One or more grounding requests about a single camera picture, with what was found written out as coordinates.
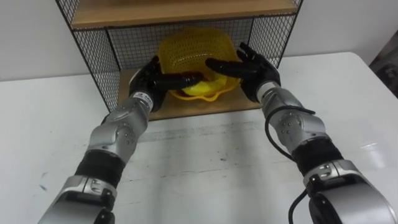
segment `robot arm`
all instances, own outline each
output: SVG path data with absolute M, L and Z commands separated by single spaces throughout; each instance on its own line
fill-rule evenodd
M 388 201 L 351 161 L 343 158 L 315 112 L 306 110 L 290 91 L 280 87 L 278 71 L 262 55 L 244 43 L 240 48 L 243 51 L 239 50 L 238 56 L 243 63 L 208 59 L 206 64 L 219 73 L 243 78 L 243 92 L 261 104 L 267 137 L 283 155 L 296 162 L 303 175 L 314 224 L 397 224 Z M 288 152 L 272 140 L 269 124 Z M 292 223 L 293 210 L 290 212 Z
M 388 201 L 343 158 L 320 118 L 300 110 L 298 99 L 275 82 L 264 83 L 257 93 L 267 122 L 304 177 L 314 224 L 398 223 Z
M 167 90 L 194 85 L 202 78 L 197 73 L 161 77 L 157 57 L 139 70 L 130 82 L 130 97 L 93 130 L 75 175 L 67 179 L 39 223 L 114 223 L 116 187 L 147 129 L 149 114 L 162 106 Z

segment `yellow colander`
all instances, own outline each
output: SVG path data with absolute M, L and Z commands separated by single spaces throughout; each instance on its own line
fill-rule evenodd
M 163 74 L 202 72 L 207 79 L 195 86 L 184 88 L 182 91 L 186 94 L 170 91 L 178 99 L 203 99 L 212 102 L 222 93 L 239 85 L 240 79 L 221 75 L 205 65 L 208 58 L 239 61 L 231 39 L 221 30 L 186 27 L 160 43 L 158 56 Z

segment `wooden shelf board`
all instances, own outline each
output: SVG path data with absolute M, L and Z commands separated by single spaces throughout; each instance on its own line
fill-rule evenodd
M 297 12 L 292 0 L 80 0 L 73 28 Z
M 121 72 L 119 85 L 120 104 L 129 97 L 129 81 L 136 70 L 125 70 Z M 260 104 L 249 101 L 240 88 L 221 95 L 214 102 L 204 100 L 183 101 L 167 94 L 161 109 L 152 113 L 150 120 L 179 118 L 185 116 L 196 116 L 202 114 L 224 113 L 230 111 L 250 110 L 260 108 Z

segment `table surface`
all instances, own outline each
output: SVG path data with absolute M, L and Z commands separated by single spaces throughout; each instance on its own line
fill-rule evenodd
M 343 156 L 398 209 L 398 100 L 355 54 L 285 58 L 283 86 L 324 120 Z M 0 83 L 3 223 L 37 223 L 107 114 L 89 75 Z M 148 130 L 118 187 L 117 223 L 287 223 L 304 189 L 260 110 L 168 119 Z M 308 198 L 295 223 L 310 223 Z

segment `robot forearm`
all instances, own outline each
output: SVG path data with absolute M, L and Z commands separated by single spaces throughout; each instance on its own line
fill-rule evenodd
M 258 88 L 257 99 L 267 122 L 304 176 L 315 224 L 398 223 L 388 201 L 351 161 L 343 159 L 322 120 L 301 111 L 302 104 L 291 92 L 266 82 Z
M 146 130 L 152 99 L 136 92 L 95 128 L 76 173 L 39 223 L 114 223 L 116 187 Z

